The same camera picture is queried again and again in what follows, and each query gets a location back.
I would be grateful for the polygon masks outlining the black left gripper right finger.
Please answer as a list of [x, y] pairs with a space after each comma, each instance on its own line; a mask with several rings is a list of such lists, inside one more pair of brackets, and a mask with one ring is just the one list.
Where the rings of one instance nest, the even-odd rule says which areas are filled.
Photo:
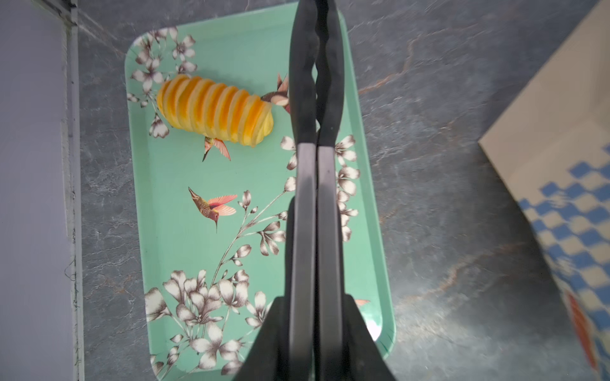
[[343, 298], [343, 320], [346, 326], [344, 357], [345, 380], [395, 381], [371, 337], [355, 299]]

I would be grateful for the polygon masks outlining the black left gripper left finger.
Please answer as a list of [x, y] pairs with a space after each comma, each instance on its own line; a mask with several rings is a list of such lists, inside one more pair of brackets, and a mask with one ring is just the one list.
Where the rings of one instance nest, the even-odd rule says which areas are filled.
[[276, 298], [246, 361], [234, 381], [277, 381], [281, 375], [281, 329], [284, 326], [284, 297]]

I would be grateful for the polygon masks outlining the checkered paper bag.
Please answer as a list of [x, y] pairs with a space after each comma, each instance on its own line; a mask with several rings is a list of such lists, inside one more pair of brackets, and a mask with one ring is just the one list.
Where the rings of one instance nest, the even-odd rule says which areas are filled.
[[595, 377], [607, 380], [607, 1], [592, 8], [479, 144], [532, 227]]

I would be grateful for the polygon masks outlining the ridged fake bread loaf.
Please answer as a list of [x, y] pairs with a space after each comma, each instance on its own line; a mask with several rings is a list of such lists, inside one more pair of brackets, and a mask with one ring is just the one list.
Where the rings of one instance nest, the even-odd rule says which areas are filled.
[[176, 129], [244, 146], [260, 144], [274, 127], [271, 103], [198, 76], [165, 81], [157, 93], [157, 107]]

